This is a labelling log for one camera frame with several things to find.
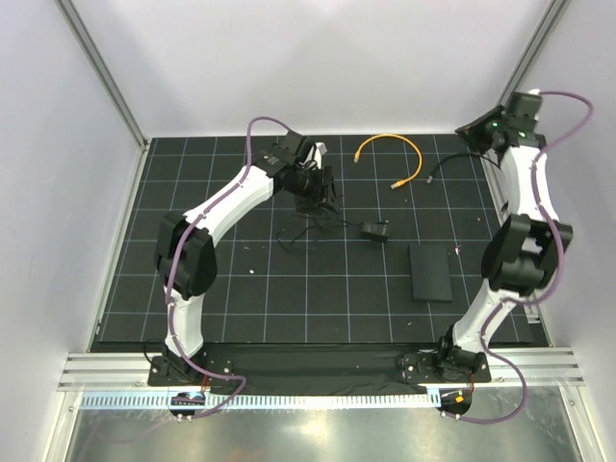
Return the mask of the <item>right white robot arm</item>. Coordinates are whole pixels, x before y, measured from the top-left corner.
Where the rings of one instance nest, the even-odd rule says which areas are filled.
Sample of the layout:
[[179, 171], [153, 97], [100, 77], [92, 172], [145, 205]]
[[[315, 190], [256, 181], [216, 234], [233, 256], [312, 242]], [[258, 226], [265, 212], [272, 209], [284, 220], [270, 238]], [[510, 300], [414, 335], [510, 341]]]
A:
[[486, 247], [482, 284], [465, 315], [440, 341], [432, 364], [445, 381], [468, 380], [486, 366], [492, 337], [511, 311], [549, 290], [573, 228], [560, 221], [548, 188], [547, 142], [536, 130], [544, 93], [513, 92], [506, 103], [456, 129], [472, 151], [489, 151], [509, 188], [507, 217]]

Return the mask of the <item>black power adapter with cord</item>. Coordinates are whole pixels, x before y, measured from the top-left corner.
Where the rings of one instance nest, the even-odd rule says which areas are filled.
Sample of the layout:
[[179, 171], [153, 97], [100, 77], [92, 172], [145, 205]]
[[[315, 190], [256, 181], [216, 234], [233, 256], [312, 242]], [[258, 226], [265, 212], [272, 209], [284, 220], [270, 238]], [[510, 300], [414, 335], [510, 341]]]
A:
[[286, 237], [283, 230], [276, 231], [275, 241], [287, 253], [291, 253], [297, 244], [304, 244], [306, 248], [314, 247], [318, 242], [327, 240], [334, 231], [354, 231], [359, 239], [371, 243], [385, 244], [390, 238], [390, 221], [351, 221], [342, 218], [339, 213], [331, 210], [322, 210], [317, 213], [296, 213], [305, 223], [300, 231], [291, 237]]

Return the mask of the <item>black network switch box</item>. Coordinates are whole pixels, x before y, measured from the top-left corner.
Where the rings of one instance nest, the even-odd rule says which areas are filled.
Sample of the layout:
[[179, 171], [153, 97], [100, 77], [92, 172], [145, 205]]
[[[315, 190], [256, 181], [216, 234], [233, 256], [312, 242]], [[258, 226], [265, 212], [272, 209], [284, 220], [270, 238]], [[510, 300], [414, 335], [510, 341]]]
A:
[[453, 302], [449, 256], [443, 244], [410, 244], [413, 298], [421, 302]]

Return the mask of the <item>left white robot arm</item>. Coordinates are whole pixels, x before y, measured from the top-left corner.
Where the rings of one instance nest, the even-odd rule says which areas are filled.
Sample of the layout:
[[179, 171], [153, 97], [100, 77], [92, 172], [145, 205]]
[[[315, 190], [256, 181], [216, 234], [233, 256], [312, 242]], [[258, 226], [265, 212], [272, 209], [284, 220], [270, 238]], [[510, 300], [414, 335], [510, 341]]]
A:
[[154, 262], [167, 305], [169, 371], [181, 384], [193, 385], [202, 375], [238, 380], [231, 372], [207, 369], [199, 358], [203, 301], [218, 275], [217, 246], [251, 210], [280, 192], [308, 210], [334, 210], [333, 169], [322, 162], [326, 152], [324, 142], [293, 130], [265, 150], [255, 151], [248, 142], [245, 163], [226, 186], [189, 211], [162, 218]]

